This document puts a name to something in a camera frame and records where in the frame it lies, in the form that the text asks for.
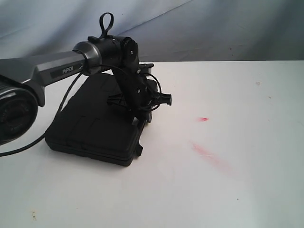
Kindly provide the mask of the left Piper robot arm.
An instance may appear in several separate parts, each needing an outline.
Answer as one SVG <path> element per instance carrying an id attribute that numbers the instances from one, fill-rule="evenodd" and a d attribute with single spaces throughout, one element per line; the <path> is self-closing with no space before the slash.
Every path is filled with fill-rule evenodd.
<path id="1" fill-rule="evenodd" d="M 112 36 L 101 25 L 99 37 L 89 36 L 72 51 L 8 58 L 0 61 L 0 143 L 22 136 L 45 105 L 45 88 L 75 74 L 91 76 L 111 70 L 127 107 L 146 116 L 172 96 L 148 85 L 150 65 L 139 61 L 138 44 L 131 37 Z"/>

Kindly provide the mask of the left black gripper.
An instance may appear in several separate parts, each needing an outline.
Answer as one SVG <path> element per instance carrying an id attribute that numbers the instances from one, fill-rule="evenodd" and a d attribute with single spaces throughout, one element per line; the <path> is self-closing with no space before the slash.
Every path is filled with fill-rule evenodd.
<path id="1" fill-rule="evenodd" d="M 161 104 L 171 105 L 171 94 L 162 93 L 159 81 L 152 74 L 132 73 L 129 69 L 113 68 L 120 93 L 107 99 L 108 105 L 121 106 L 134 115 L 131 125 L 140 126 L 142 119 L 152 121 L 152 111 Z"/>

